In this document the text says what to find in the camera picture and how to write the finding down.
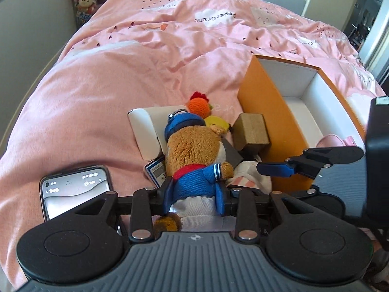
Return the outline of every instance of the red collar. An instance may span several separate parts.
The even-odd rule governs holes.
[[[203,164],[188,164],[187,166],[182,167],[181,169],[178,169],[175,174],[173,175],[173,180],[177,181],[179,178],[181,178],[183,175],[195,171],[197,169],[205,168],[206,166]]]

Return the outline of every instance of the red yarn comb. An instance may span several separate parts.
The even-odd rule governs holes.
[[[190,99],[192,100],[194,98],[202,98],[202,99],[206,100],[207,102],[209,102],[209,99],[207,98],[207,96],[205,94],[197,92],[197,91],[192,94]]]

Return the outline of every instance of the orange box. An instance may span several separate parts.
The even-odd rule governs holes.
[[[318,67],[282,58],[254,55],[238,92],[245,113],[262,114],[271,146],[264,162],[282,162],[315,147],[322,137],[352,136],[364,149],[365,132],[336,86]],[[301,175],[273,177],[273,190],[307,190]]]

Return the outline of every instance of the blue hat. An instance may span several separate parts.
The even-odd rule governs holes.
[[[188,113],[184,109],[177,110],[169,115],[168,125],[165,127],[165,140],[168,141],[169,137],[180,129],[195,125],[205,126],[205,121],[200,116]]]

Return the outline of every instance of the pink duvet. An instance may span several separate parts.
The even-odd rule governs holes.
[[[185,104],[206,93],[233,123],[236,94],[253,53],[321,67],[363,124],[384,95],[346,36],[260,0],[108,0],[68,42],[31,95],[0,160],[0,263],[25,282],[15,249],[43,222],[39,181],[87,164],[108,166],[114,189],[150,185],[126,113]]]

